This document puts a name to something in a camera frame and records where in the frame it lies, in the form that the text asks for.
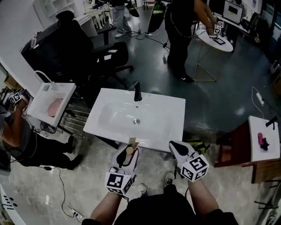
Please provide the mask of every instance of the white sink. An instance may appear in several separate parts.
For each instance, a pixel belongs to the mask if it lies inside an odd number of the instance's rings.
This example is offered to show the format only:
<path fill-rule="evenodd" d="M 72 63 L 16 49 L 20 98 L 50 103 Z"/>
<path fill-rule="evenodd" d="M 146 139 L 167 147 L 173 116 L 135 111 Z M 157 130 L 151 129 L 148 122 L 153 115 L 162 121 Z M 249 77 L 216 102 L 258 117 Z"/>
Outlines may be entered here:
<path fill-rule="evenodd" d="M 128 143 L 137 138 L 139 146 L 169 152 L 169 141 L 181 141 L 185 99 L 102 88 L 84 131 L 114 141 Z"/>
<path fill-rule="evenodd" d="M 74 90 L 76 89 L 76 85 L 74 83 L 56 84 L 58 85 L 58 89 L 55 91 L 50 83 L 43 83 L 27 110 L 27 114 L 55 127 L 61 120 L 61 116 Z M 62 99 L 61 104 L 59 105 L 54 117 L 48 116 L 48 108 L 56 99 Z"/>

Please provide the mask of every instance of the power strip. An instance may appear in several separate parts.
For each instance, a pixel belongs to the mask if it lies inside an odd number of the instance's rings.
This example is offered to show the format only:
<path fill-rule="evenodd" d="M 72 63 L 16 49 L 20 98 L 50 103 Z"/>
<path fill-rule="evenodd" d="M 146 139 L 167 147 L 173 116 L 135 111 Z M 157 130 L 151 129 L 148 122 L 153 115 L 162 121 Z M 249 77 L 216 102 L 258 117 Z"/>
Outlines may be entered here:
<path fill-rule="evenodd" d="M 72 212 L 73 212 L 74 217 L 77 217 L 78 219 L 83 220 L 83 216 L 79 212 L 77 212 L 75 209 L 72 209 Z"/>

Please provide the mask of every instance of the black faucet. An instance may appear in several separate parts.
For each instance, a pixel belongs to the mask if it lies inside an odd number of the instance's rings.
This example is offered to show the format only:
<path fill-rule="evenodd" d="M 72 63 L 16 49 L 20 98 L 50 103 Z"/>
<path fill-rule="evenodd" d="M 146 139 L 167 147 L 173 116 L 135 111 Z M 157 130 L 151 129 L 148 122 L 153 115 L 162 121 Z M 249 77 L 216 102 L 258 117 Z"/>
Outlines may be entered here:
<path fill-rule="evenodd" d="M 133 89 L 135 89 L 134 101 L 135 102 L 141 101 L 142 100 L 142 97 L 141 97 L 141 86 L 140 86 L 140 82 L 139 81 L 134 81 L 132 83 L 132 85 L 128 88 L 128 91 L 132 91 Z"/>

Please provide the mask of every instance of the white round table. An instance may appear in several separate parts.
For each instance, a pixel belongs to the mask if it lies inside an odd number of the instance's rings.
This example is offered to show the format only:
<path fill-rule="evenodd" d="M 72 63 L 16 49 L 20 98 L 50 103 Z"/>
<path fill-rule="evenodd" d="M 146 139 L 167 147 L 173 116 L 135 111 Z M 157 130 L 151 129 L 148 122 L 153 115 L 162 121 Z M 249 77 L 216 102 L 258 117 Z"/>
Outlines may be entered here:
<path fill-rule="evenodd" d="M 225 42 L 225 44 L 220 45 L 217 42 L 215 42 L 212 38 L 209 37 L 208 32 L 206 32 L 205 29 L 200 29 L 200 30 L 196 30 L 196 35 L 198 35 L 198 37 L 207 45 L 219 50 L 219 51 L 224 51 L 224 52 L 232 52 L 233 51 L 233 46 L 231 45 L 231 43 L 226 40 L 224 37 L 221 37 L 220 35 L 218 36 L 221 40 L 223 40 Z M 207 55 L 208 51 L 200 58 L 200 54 L 201 54 L 201 50 L 202 50 L 202 44 L 200 47 L 200 52 L 198 55 L 198 59 L 197 59 L 197 63 L 195 65 L 195 70 L 194 70 L 194 74 L 193 74 L 193 79 L 195 81 L 217 81 L 217 79 L 219 78 L 219 76 L 217 78 L 215 78 L 208 70 L 206 70 L 202 65 L 200 65 L 200 61 Z M 213 79 L 211 80 L 197 80 L 195 79 L 196 76 L 196 71 L 197 71 L 197 67 L 200 66 L 202 67 Z"/>

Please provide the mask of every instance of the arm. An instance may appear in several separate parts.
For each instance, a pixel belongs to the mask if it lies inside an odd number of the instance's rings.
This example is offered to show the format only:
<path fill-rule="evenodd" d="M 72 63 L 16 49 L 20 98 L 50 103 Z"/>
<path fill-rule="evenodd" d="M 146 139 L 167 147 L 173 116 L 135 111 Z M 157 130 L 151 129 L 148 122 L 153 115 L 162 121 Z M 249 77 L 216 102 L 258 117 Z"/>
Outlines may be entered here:
<path fill-rule="evenodd" d="M 207 16 L 209 17 L 209 19 L 212 21 L 212 23 L 218 25 L 218 21 L 214 17 L 211 9 L 209 8 L 209 6 L 207 4 L 205 4 L 205 12 L 206 12 Z"/>
<path fill-rule="evenodd" d="M 111 192 L 107 193 L 104 199 L 93 210 L 90 219 L 98 221 L 102 225 L 112 225 L 121 199 L 122 197 L 120 195 Z"/>
<path fill-rule="evenodd" d="M 205 187 L 203 181 L 197 180 L 195 182 L 188 182 L 188 187 L 194 206 L 194 210 L 197 215 L 205 217 L 210 212 L 219 209 L 219 205 Z"/>
<path fill-rule="evenodd" d="M 212 24 L 209 22 L 208 15 L 205 11 L 205 4 L 201 0 L 194 0 L 194 12 L 196 13 L 198 19 L 207 28 L 208 33 L 213 33 Z"/>
<path fill-rule="evenodd" d="M 24 109 L 26 107 L 26 102 L 21 100 L 19 102 L 19 107 Z M 13 147 L 19 147 L 22 142 L 22 111 L 17 107 L 14 113 L 14 121 L 11 126 L 4 122 L 4 129 L 2 133 L 2 139 Z"/>

